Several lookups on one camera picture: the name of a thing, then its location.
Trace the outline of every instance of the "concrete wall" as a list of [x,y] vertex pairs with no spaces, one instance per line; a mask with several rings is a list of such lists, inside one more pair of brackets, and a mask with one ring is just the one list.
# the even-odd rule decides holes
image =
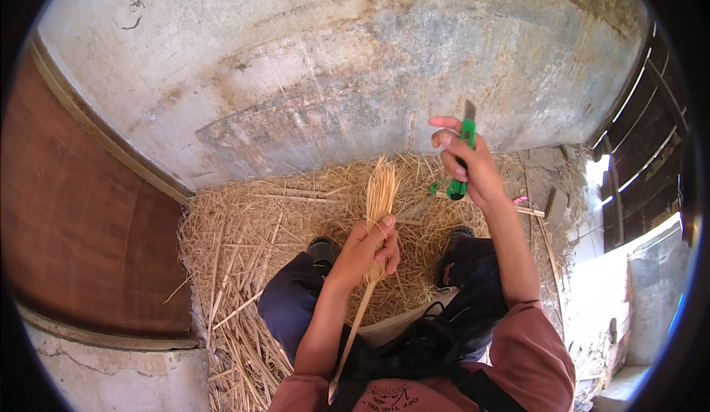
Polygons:
[[39,30],[78,93],[195,189],[430,152],[426,119],[465,97],[495,151],[587,141],[647,25],[640,0],[53,0]]
[[668,337],[668,328],[685,290],[690,249],[681,240],[680,224],[639,247],[629,258],[633,285],[631,337],[626,366],[652,364]]
[[209,410],[207,350],[136,352],[79,344],[25,325],[40,361],[77,412]]

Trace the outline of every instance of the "maroon shirt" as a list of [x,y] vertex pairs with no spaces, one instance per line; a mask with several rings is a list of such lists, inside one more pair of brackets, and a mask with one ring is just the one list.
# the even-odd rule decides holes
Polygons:
[[[528,412],[570,411],[574,405],[574,365],[539,301],[518,304],[493,329],[491,365],[463,363],[469,372],[483,369],[491,380]],[[291,375],[274,394],[272,412],[325,411],[328,382],[319,376]],[[366,411],[478,412],[476,404],[445,376],[421,381],[379,379],[368,383],[353,409]]]

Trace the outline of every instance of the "left hand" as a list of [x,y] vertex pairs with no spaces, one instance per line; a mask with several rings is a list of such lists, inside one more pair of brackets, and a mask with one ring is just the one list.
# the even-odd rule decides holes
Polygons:
[[386,262],[387,273],[394,275],[400,262],[398,238],[393,215],[383,217],[369,233],[366,221],[359,221],[345,241],[340,256],[326,277],[326,282],[352,291],[360,284],[373,260]]

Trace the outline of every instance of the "pants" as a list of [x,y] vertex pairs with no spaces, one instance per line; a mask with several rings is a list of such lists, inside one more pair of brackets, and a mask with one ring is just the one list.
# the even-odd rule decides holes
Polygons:
[[[459,342],[466,343],[462,361],[478,361],[493,337],[493,326],[508,312],[503,300],[498,259],[491,239],[460,238],[440,265],[449,265],[449,280],[461,291],[439,314],[454,326]],[[323,279],[313,267],[313,258],[301,252],[266,284],[258,302],[259,315],[282,346],[291,364],[310,324]],[[350,334],[343,325],[339,356]],[[368,349],[359,335],[352,354]]]

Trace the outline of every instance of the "shoe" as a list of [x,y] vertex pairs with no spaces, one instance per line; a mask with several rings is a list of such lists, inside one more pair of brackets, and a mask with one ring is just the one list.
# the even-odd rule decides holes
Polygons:
[[313,268],[323,279],[330,273],[335,260],[338,259],[342,248],[339,244],[328,237],[318,237],[313,239],[306,253],[313,257]]
[[454,265],[456,263],[450,262],[449,257],[451,257],[454,249],[456,248],[456,244],[459,239],[462,238],[475,238],[475,234],[473,230],[469,229],[468,227],[464,225],[459,225],[458,227],[454,227],[450,232],[449,232],[449,243],[446,245],[444,248],[444,253],[442,254],[442,257],[439,259],[439,267],[437,269],[437,274],[434,278],[434,285],[439,289],[443,290],[446,288],[452,288],[452,287],[460,287],[459,284],[457,284],[457,281],[455,281],[455,278],[452,278],[452,270],[454,268]]

